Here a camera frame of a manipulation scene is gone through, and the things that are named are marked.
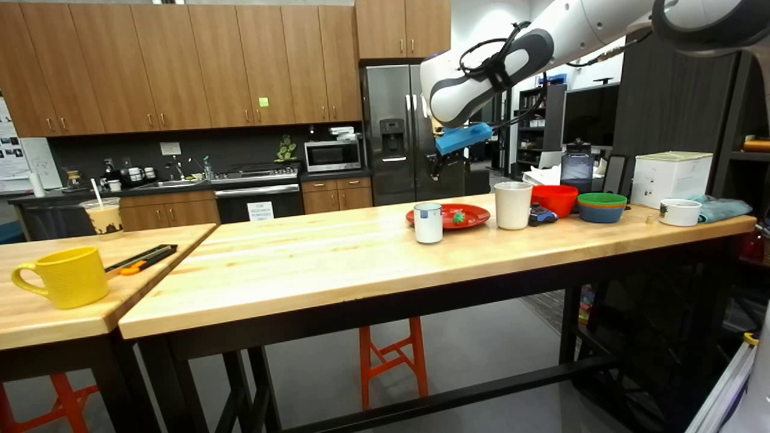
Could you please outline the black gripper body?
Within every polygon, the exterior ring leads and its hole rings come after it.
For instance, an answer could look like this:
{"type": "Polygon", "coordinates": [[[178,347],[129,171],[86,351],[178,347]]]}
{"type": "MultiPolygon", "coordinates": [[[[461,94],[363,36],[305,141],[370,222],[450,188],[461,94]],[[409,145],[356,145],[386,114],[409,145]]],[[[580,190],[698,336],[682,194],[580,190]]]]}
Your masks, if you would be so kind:
{"type": "Polygon", "coordinates": [[[447,169],[453,163],[453,157],[450,153],[446,153],[446,157],[435,157],[435,161],[434,161],[434,169],[432,169],[432,178],[440,178],[440,172],[447,169]]]}

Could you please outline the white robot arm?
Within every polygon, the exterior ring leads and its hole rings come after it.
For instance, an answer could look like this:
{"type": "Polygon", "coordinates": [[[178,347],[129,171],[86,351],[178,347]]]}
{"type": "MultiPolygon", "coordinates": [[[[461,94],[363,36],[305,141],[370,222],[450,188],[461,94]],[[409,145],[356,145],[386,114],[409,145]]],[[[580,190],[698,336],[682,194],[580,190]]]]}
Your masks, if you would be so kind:
{"type": "Polygon", "coordinates": [[[627,36],[633,23],[647,23],[687,52],[725,52],[767,38],[770,0],[553,0],[530,23],[486,41],[494,51],[474,64],[465,62],[469,51],[423,59],[423,100],[440,122],[428,172],[438,178],[494,135],[469,117],[496,94],[627,36]]]}

